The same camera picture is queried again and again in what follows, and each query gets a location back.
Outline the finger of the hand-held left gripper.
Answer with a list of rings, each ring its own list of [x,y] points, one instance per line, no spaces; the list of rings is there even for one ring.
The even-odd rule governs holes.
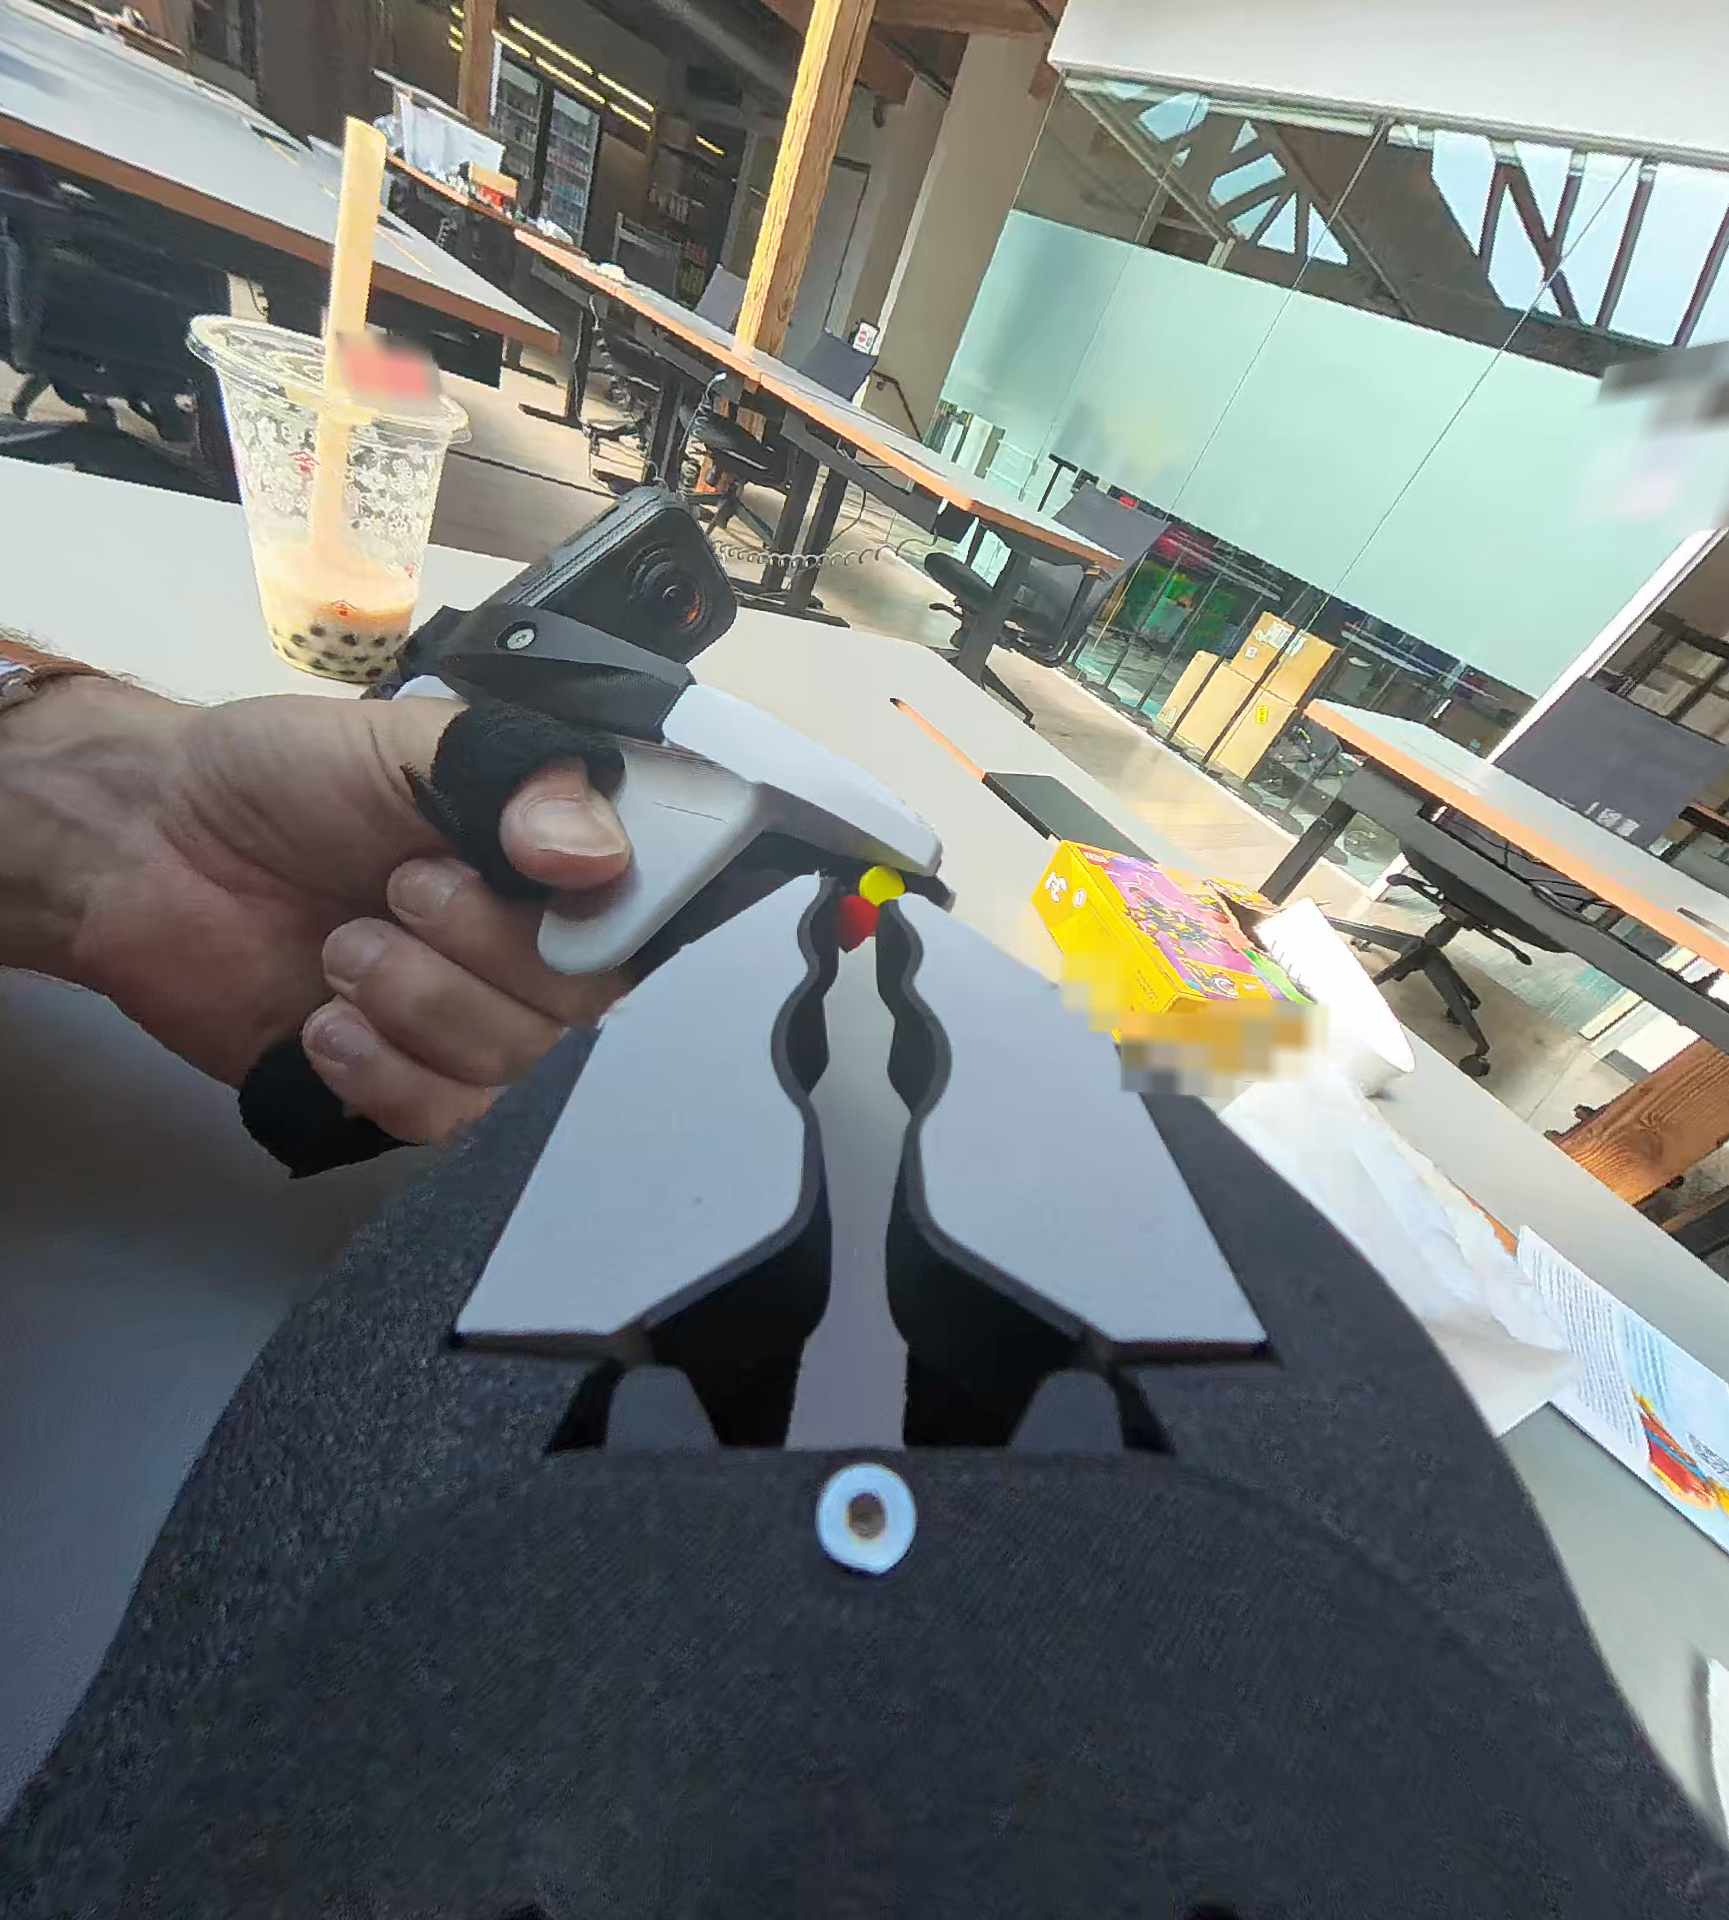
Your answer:
[[[706,759],[706,778],[677,778],[677,797],[663,797],[668,902],[690,902],[759,830],[803,847],[811,865],[898,865],[904,889],[951,902],[937,878],[944,840],[889,782],[785,726],[779,715],[721,683],[682,683],[663,715],[663,747]]]

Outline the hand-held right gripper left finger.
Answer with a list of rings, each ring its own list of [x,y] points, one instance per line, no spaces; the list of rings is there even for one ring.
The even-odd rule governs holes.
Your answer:
[[[458,1307],[469,1349],[759,1370],[824,1317],[836,889],[768,889],[595,1037]]]

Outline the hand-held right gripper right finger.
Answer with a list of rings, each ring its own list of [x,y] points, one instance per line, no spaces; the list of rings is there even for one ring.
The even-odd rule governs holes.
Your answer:
[[[889,1086],[904,1164],[889,1314],[931,1379],[1262,1354],[1115,1037],[926,894],[880,902]]]

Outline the torn printed white paper bag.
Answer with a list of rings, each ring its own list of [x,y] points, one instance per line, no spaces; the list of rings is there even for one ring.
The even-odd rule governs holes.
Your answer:
[[[1388,1128],[1415,1050],[1323,902],[1262,911],[1254,944],[1314,1014],[1219,1120],[1385,1270],[1502,1439],[1571,1379],[1561,1317],[1502,1228]]]

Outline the colourful cardboard lego box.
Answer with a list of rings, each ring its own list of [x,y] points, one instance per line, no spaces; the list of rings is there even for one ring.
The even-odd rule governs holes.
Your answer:
[[[1062,1004],[1115,1046],[1268,1037],[1314,1008],[1225,894],[1165,859],[1060,840],[1029,902],[1060,944]]]

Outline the person's left hand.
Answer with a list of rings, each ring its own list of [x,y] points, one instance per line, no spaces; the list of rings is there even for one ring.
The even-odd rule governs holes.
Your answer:
[[[108,995],[222,1086],[293,1037],[349,1117],[458,1138],[625,977],[550,977],[542,902],[426,819],[454,723],[481,704],[44,683],[0,715],[0,965]]]

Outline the long wood edged desk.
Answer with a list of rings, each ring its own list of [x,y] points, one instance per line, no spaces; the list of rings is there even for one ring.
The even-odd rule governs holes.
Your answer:
[[[768,534],[768,567],[754,598],[779,614],[811,614],[820,575],[837,534],[837,503],[871,492],[889,516],[904,516],[916,534],[996,534],[1005,555],[1083,555],[1101,567],[1101,549],[1069,528],[1060,528],[1046,509],[1022,509],[996,480],[937,457],[931,446],[904,435],[898,424],[871,417],[860,403],[820,390],[811,377],[750,350],[734,331],[706,326],[698,313],[644,291],[622,268],[603,268],[533,228],[514,228],[514,249],[586,300],[595,317],[625,317],[638,338],[663,368],[663,407],[677,384],[698,384],[721,403],[754,403],[779,417],[789,464],[785,464],[785,523]]]

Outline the clear plastic cup with straw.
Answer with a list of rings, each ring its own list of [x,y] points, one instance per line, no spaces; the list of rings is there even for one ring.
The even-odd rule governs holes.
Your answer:
[[[426,542],[469,407],[435,358],[375,331],[388,131],[349,118],[326,326],[191,317],[222,384],[270,652],[378,694],[419,625]]]

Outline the wooden plank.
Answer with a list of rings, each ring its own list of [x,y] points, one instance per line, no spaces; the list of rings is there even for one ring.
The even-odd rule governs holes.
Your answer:
[[[1553,1138],[1614,1203],[1661,1203],[1729,1142],[1729,1050],[1688,1046],[1614,1098]]]

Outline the grey top office desk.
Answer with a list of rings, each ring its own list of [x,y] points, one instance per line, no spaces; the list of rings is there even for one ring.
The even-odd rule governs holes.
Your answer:
[[[250,96],[140,58],[56,8],[0,8],[0,158],[70,184],[261,291],[273,326],[318,331],[338,162]]]

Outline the white blue instruction leaflet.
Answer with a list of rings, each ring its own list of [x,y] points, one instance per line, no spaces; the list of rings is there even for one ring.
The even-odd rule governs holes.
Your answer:
[[[1729,1386],[1532,1228],[1516,1270],[1571,1354],[1561,1418],[1729,1553]]]

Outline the wooden support post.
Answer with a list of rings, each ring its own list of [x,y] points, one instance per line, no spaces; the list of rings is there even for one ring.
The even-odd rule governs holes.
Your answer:
[[[824,177],[852,112],[852,69],[860,69],[871,25],[878,25],[878,0],[811,0],[789,112],[779,140],[779,177],[768,177],[768,206],[759,206],[759,235],[750,261],[750,298],[734,317],[734,338],[750,350],[779,358],[789,338],[789,313],[803,291]]]

